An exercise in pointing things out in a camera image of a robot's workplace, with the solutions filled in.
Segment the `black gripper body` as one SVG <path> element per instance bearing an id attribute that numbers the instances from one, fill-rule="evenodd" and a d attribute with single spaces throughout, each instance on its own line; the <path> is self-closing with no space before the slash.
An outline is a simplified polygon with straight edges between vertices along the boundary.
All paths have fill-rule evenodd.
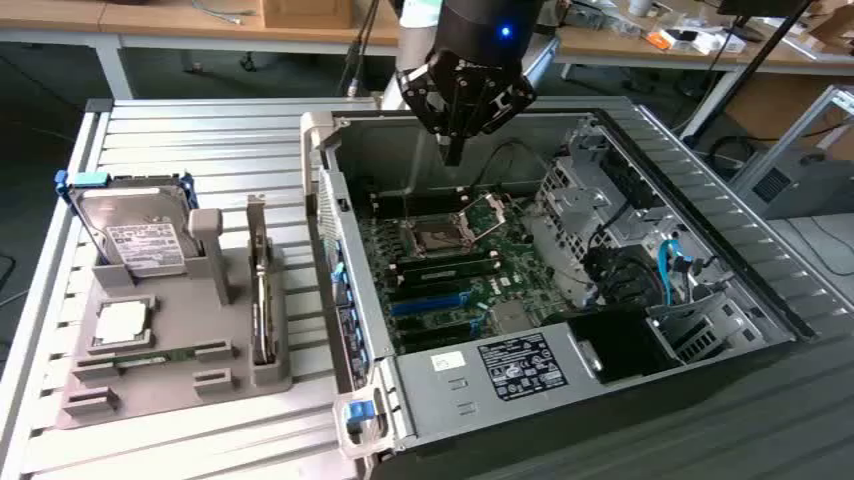
<path id="1" fill-rule="evenodd" d="M 506 88 L 524 95 L 522 74 L 538 20 L 535 1 L 444 1 L 430 54 L 430 77 L 443 95 L 464 88 Z"/>

